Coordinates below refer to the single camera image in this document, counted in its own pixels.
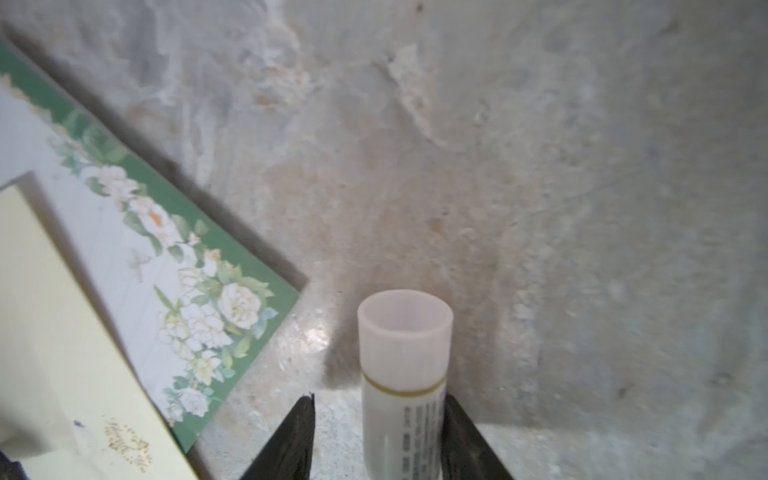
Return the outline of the white glue stick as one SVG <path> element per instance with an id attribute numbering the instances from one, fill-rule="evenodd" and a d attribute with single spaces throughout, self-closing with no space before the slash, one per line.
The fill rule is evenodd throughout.
<path id="1" fill-rule="evenodd" d="M 363 454 L 372 479 L 439 479 L 454 313 L 416 290 L 358 307 Z"/>

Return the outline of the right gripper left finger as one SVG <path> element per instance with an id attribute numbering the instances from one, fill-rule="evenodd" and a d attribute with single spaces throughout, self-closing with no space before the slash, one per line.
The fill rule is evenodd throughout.
<path id="1" fill-rule="evenodd" d="M 301 396 L 241 479 L 309 480 L 315 427 L 315 397 Z"/>

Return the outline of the floral green card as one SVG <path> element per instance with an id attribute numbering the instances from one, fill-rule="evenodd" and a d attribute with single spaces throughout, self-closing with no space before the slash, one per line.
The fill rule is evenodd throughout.
<path id="1" fill-rule="evenodd" d="M 143 388 L 189 450 L 297 290 L 8 42 L 1 180 L 40 198 Z"/>

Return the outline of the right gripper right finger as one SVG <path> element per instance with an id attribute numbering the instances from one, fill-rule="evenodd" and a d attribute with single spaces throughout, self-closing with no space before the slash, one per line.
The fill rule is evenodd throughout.
<path id="1" fill-rule="evenodd" d="M 451 394 L 444 403 L 441 466 L 447 480 L 513 480 L 468 414 Z"/>

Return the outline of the yellow envelope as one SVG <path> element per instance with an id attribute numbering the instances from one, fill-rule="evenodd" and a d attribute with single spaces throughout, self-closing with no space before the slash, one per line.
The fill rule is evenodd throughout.
<path id="1" fill-rule="evenodd" d="M 22 192 L 1 194 L 1 450 L 31 479 L 192 479 Z"/>

